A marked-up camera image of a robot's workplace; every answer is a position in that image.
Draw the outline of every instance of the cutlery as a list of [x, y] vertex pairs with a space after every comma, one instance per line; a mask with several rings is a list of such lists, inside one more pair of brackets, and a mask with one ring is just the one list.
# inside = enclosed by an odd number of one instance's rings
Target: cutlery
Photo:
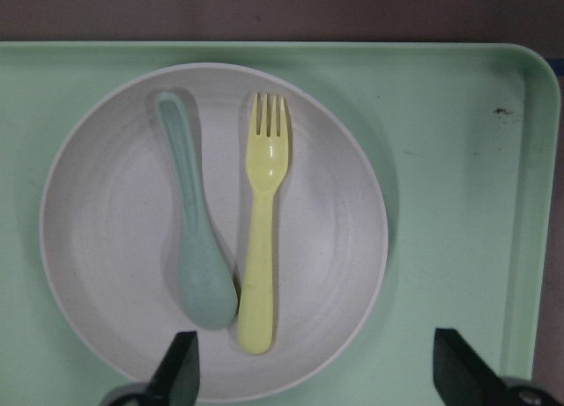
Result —
[[286, 175], [289, 156], [286, 100], [278, 95], [264, 95], [260, 120], [258, 103], [256, 94], [246, 157], [253, 205], [237, 323], [239, 345], [256, 355], [266, 352], [272, 342], [272, 209], [274, 196]]
[[182, 307], [196, 325], [224, 328], [234, 319], [237, 292], [208, 218], [188, 115], [172, 92], [160, 93], [155, 108], [181, 195], [178, 281]]

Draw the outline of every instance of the green plastic utensil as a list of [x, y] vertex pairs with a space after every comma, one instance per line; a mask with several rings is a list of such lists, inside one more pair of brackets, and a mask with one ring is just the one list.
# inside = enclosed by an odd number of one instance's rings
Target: green plastic utensil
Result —
[[188, 115], [181, 99], [172, 92], [160, 93], [155, 107], [182, 200], [178, 264], [182, 306], [196, 325], [224, 328], [234, 319], [237, 293], [208, 218]]

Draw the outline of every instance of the white plate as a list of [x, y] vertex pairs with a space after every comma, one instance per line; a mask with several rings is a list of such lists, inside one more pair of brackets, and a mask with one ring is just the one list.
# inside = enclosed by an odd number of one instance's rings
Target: white plate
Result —
[[[199, 129], [211, 221], [242, 276], [250, 214], [244, 171], [253, 92], [287, 98], [290, 168], [275, 213], [278, 318], [272, 348], [241, 351], [236, 323], [196, 328], [179, 307], [177, 196], [152, 97], [176, 90]], [[41, 253], [67, 320], [102, 359], [148, 380], [174, 333], [198, 330], [202, 402], [277, 393], [324, 368], [370, 313], [388, 228], [374, 171], [319, 102], [261, 71], [217, 63], [157, 70], [110, 93], [71, 132], [41, 205]]]

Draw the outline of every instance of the fork head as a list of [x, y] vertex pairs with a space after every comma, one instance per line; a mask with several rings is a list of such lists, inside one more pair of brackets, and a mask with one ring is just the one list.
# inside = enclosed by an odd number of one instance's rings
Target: fork head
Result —
[[246, 158], [247, 176], [254, 190], [274, 195], [288, 169], [288, 150], [286, 100], [265, 94], [259, 102], [257, 93], [250, 116]]

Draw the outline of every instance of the plate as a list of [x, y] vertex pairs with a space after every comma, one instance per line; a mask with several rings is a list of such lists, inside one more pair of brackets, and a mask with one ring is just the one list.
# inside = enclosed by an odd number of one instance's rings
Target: plate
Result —
[[[249, 232], [244, 171], [254, 92], [286, 96], [292, 157], [276, 200], [276, 328], [271, 349], [242, 351], [236, 322], [197, 328], [175, 288], [180, 222], [174, 174], [152, 109], [184, 98], [201, 141], [204, 192], [241, 281]], [[64, 141], [41, 202], [41, 254], [58, 306], [109, 365], [148, 380], [177, 331], [198, 331], [201, 402], [256, 399], [328, 365], [370, 314], [388, 228], [373, 168], [346, 127], [299, 88], [232, 64], [182, 64], [137, 78], [94, 106]]]

